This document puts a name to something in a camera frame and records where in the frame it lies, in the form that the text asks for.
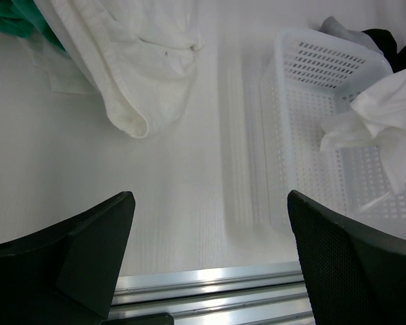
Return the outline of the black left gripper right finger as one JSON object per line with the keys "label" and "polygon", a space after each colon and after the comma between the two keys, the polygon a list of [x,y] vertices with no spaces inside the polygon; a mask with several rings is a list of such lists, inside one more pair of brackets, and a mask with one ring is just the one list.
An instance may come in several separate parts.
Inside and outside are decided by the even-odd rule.
{"label": "black left gripper right finger", "polygon": [[316,324],[406,324],[406,240],[296,190],[287,208]]}

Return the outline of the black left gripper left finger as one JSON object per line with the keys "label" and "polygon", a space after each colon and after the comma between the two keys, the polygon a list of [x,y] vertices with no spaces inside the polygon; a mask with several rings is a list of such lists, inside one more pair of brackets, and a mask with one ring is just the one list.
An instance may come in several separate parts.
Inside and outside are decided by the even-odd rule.
{"label": "black left gripper left finger", "polygon": [[135,199],[95,207],[0,244],[0,324],[101,324],[125,255]]}

